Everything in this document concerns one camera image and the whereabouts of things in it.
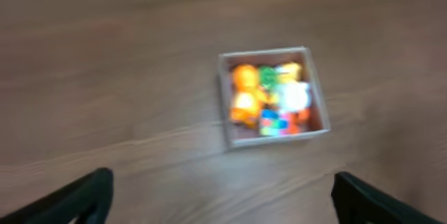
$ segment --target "wood grain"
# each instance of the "wood grain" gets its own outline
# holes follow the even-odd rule
[[[107,166],[109,223],[336,223],[339,170],[447,221],[445,0],[164,4],[0,33],[0,215]],[[226,151],[217,55],[295,45],[332,131]]]

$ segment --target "plastic toy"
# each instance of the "plastic toy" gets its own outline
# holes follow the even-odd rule
[[[280,114],[279,117],[284,120],[287,121],[287,128],[285,129],[285,134],[297,134],[300,133],[300,127],[298,127],[298,121],[297,121],[297,117],[296,114],[287,112],[287,113],[283,113]]]
[[[301,69],[297,63],[287,63],[276,68],[279,82],[275,89],[276,103],[281,114],[295,114],[292,119],[295,124],[305,123],[310,116],[310,87],[308,83],[298,81]]]
[[[244,123],[250,128],[256,127],[267,96],[261,91],[258,70],[243,64],[233,71],[235,95],[230,109],[233,122]]]
[[[260,134],[263,136],[288,135],[291,126],[288,115],[279,115],[274,110],[263,110],[260,120]]]
[[[272,91],[277,84],[277,72],[274,68],[262,66],[259,68],[259,75],[261,77],[261,86],[266,91]]]

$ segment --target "green toy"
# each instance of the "green toy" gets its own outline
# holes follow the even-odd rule
[[[274,68],[268,66],[261,66],[259,68],[259,75],[261,77],[261,86],[271,92],[277,85],[277,72]]]

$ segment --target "orange figurine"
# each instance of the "orange figurine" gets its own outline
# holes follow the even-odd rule
[[[267,95],[261,90],[258,70],[249,64],[240,65],[233,71],[233,81],[236,90],[230,118],[235,123],[255,128],[264,103],[267,102]]]

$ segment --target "open box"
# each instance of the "open box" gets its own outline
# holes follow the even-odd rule
[[[306,131],[294,135],[262,136],[258,130],[248,129],[234,124],[229,117],[233,98],[232,69],[240,64],[254,66],[277,66],[287,62],[296,62],[302,66],[302,81],[310,84],[312,103],[311,116],[306,125]],[[258,50],[250,52],[231,52],[219,55],[219,75],[223,103],[223,126],[228,146],[244,147],[255,144],[287,142],[315,137],[330,130],[328,112],[321,93],[320,84],[309,49],[306,47],[289,47],[273,50]]]

